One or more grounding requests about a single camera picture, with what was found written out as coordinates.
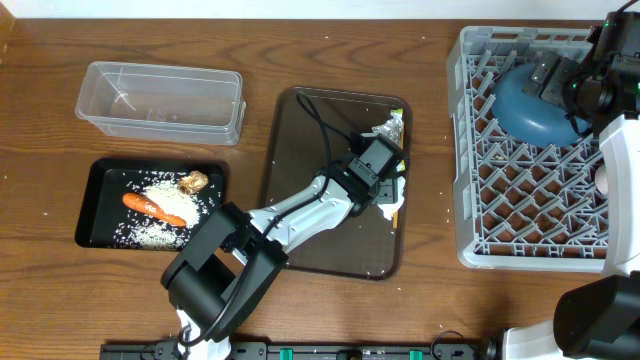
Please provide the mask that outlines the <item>white paper napkin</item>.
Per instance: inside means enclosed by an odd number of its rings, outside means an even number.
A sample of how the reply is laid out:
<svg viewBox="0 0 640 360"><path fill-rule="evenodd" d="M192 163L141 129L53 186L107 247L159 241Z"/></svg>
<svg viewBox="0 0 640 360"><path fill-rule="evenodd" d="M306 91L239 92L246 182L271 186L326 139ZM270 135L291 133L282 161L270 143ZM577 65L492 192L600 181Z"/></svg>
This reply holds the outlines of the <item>white paper napkin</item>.
<svg viewBox="0 0 640 360"><path fill-rule="evenodd" d="M390 204L378 204L378 207L381 209L383 217L389 221L391 221L394 215L400 210L405 201L405 197L403 195L398 196L398 200L395 203Z"/></svg>

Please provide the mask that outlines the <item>silver green snack wrapper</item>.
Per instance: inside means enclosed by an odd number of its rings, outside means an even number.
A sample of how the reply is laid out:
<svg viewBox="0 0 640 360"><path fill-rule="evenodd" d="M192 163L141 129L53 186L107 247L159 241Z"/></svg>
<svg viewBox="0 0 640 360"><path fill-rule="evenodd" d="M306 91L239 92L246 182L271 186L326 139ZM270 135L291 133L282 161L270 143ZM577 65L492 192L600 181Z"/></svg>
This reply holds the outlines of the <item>silver green snack wrapper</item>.
<svg viewBox="0 0 640 360"><path fill-rule="evenodd" d="M402 108L390 111L390 118L383 124L374 126L372 131L375 134L382 134L396 145L401 145L401 138L404 133L404 110Z"/></svg>

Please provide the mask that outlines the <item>large dark blue bowl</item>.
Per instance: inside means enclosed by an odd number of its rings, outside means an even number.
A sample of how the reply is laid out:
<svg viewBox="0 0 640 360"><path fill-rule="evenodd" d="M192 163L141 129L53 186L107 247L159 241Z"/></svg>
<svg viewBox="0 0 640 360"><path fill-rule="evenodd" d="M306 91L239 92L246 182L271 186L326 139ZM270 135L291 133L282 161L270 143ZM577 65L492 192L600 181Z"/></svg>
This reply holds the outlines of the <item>large dark blue bowl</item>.
<svg viewBox="0 0 640 360"><path fill-rule="evenodd" d="M500 76L491 111L509 135L532 146L567 146L591 133L591 124L566 104L561 62L518 65Z"/></svg>

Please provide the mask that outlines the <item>brown food scrap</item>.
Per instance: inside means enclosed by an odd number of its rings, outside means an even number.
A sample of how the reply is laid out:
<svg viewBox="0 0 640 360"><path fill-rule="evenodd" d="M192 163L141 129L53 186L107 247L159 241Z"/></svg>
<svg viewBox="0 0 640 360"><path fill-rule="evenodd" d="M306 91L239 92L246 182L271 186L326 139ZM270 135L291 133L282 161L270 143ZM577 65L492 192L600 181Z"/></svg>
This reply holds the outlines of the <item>brown food scrap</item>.
<svg viewBox="0 0 640 360"><path fill-rule="evenodd" d="M209 183L208 176L194 170L180 178L177 182L179 190L186 195L194 195L204 189Z"/></svg>

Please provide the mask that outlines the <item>pile of white rice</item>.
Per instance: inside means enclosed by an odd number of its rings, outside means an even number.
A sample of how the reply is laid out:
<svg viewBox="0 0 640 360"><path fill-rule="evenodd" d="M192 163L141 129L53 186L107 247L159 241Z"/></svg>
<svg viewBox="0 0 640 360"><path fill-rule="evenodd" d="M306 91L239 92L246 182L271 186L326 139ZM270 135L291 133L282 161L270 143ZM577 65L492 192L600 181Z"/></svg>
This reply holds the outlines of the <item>pile of white rice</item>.
<svg viewBox="0 0 640 360"><path fill-rule="evenodd" d="M224 178L218 174L206 174L208 185L194 195L186 195L178 188L178 180L190 172L169 171L121 171L124 181L118 204L123 215L115 222L108 239L113 248L176 251L184 247L196 228L220 206L223 199ZM152 216L125 206L125 193L142 195L159 205L166 213L186 221L185 227L172 226Z"/></svg>

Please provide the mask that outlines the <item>orange carrot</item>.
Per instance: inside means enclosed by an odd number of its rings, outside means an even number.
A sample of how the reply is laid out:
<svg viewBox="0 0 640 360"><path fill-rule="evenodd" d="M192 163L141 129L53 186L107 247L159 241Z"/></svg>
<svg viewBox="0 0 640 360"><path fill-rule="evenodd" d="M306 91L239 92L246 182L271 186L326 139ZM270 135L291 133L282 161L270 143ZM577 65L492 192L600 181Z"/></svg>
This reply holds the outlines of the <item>orange carrot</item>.
<svg viewBox="0 0 640 360"><path fill-rule="evenodd" d="M122 202L128 208L152 216L172 226L185 227L186 221L176 215L166 213L159 205L135 193L125 193Z"/></svg>

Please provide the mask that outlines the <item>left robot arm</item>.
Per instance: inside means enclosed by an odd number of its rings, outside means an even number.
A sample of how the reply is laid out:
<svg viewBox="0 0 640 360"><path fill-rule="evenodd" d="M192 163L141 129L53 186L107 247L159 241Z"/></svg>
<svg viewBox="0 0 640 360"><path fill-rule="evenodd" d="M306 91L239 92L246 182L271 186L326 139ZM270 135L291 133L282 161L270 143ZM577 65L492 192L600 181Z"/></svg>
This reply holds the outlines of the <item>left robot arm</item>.
<svg viewBox="0 0 640 360"><path fill-rule="evenodd" d="M404 167L402 160L353 156L279 203L248 212L228 203L216 211L161 276L182 325L180 353L227 357L230 335L262 300L289 252L371 204L388 204L403 186Z"/></svg>

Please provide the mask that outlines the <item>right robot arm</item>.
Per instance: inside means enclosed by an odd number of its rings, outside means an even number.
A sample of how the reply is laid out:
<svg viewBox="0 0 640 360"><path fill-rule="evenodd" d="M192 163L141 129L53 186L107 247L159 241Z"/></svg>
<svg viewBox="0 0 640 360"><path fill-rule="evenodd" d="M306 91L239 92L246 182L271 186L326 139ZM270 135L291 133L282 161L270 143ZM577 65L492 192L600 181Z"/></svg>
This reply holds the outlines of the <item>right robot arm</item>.
<svg viewBox="0 0 640 360"><path fill-rule="evenodd" d="M601 278L565 293L550 322L506 331L504 359L636 359L639 356L639 63L618 53L576 62L546 53L507 72L493 109L531 145L593 138L596 185L608 198Z"/></svg>

